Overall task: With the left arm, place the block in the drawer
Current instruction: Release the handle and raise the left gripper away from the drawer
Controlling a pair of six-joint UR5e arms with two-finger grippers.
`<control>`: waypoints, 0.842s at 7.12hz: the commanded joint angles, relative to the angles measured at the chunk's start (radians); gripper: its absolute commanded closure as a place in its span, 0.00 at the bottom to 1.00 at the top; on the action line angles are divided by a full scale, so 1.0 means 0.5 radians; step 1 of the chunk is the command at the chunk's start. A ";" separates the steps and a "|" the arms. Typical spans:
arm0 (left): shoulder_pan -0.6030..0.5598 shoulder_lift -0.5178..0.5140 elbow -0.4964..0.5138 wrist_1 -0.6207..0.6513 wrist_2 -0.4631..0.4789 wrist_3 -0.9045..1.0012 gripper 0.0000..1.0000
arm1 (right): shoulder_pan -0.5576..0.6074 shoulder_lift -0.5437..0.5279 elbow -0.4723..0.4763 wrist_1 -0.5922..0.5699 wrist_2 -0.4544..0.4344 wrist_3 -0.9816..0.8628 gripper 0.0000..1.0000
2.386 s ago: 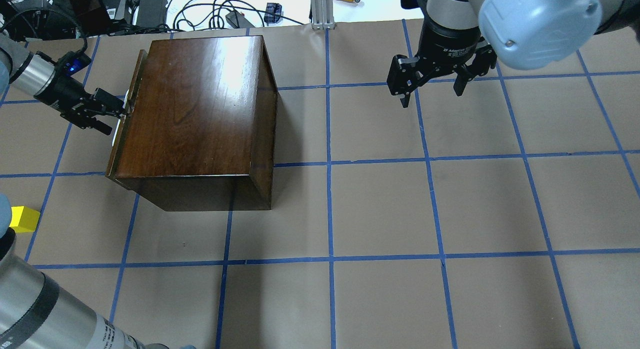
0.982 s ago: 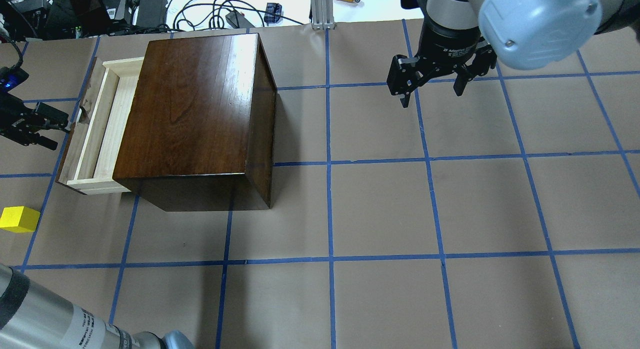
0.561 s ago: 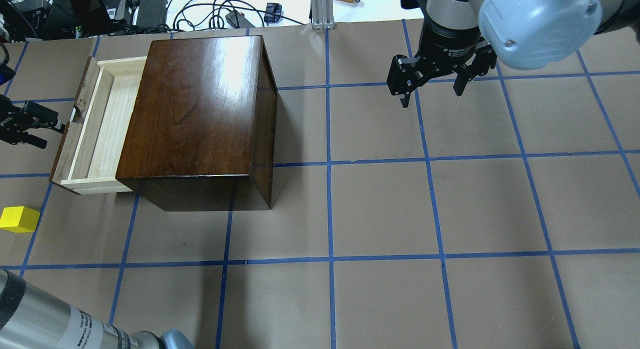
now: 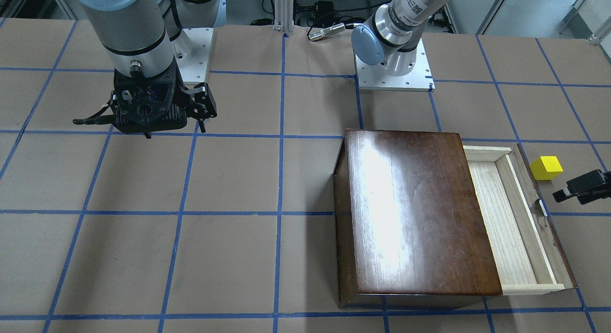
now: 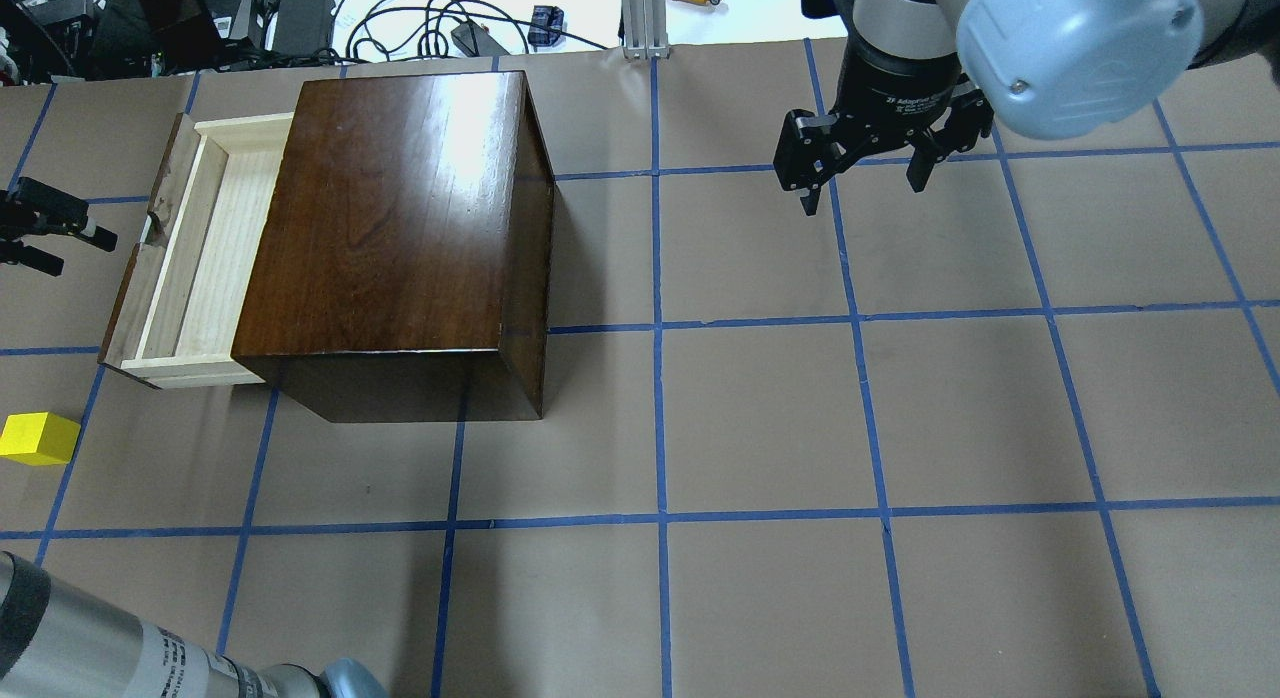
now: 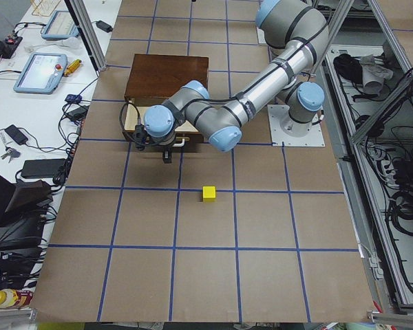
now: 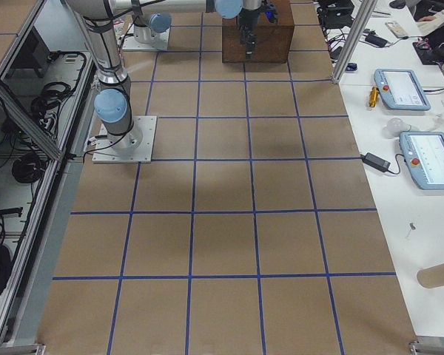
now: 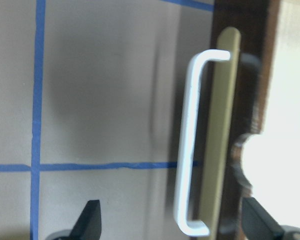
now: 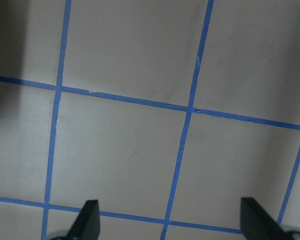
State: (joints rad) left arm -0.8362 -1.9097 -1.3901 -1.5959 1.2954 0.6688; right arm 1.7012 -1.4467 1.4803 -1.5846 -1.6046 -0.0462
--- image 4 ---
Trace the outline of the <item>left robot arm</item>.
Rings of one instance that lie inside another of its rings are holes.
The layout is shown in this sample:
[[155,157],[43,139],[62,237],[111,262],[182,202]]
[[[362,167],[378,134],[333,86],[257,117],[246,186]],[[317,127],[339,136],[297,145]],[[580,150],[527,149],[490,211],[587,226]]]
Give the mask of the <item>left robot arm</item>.
[[[351,44],[358,61],[369,66],[388,68],[402,55],[408,61],[421,41],[422,24],[451,0],[391,0],[378,7],[364,23],[355,27]],[[610,197],[610,173],[592,170],[567,181],[566,187],[552,194],[564,202],[577,198],[585,205]]]

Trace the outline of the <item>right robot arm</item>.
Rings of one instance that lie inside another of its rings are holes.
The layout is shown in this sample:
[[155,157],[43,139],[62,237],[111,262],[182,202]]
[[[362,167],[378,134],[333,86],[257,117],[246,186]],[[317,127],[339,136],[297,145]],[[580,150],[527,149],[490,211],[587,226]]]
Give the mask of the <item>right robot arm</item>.
[[126,134],[182,129],[192,118],[200,132],[216,103],[203,75],[190,89],[188,68],[205,70],[187,31],[226,22],[225,0],[78,0],[114,64],[113,90],[100,111],[75,125],[113,125]]

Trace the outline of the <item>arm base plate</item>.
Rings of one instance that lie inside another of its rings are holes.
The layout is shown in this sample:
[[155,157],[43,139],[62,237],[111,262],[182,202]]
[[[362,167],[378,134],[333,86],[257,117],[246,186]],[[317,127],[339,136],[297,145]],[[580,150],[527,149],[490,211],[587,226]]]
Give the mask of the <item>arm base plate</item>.
[[436,88],[422,39],[410,52],[395,52],[384,65],[367,65],[356,55],[358,86],[362,90],[430,91]]
[[212,27],[183,29],[179,37],[171,41],[185,84],[195,85],[207,81],[213,34]]

